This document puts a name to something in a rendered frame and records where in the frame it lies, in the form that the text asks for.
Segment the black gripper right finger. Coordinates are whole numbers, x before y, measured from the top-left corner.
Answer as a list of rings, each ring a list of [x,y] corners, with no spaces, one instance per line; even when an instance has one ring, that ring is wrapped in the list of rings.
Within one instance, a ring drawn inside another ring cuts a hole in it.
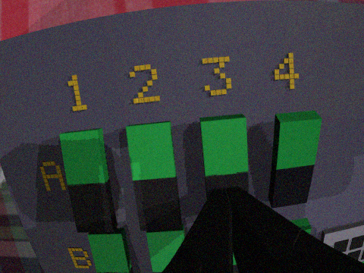
[[[364,273],[364,264],[301,230],[242,188],[228,187],[239,273]]]

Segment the dark grey switch panel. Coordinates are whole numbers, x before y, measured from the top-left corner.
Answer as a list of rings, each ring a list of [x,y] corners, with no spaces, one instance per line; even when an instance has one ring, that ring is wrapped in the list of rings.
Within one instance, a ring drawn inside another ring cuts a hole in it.
[[[0,40],[0,164],[45,273],[162,273],[237,186],[364,264],[364,4],[198,3]]]

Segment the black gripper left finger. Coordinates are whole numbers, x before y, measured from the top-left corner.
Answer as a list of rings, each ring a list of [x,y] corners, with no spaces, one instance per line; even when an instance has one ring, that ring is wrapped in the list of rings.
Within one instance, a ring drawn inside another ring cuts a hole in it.
[[[216,188],[162,273],[233,273],[233,251],[231,201]]]

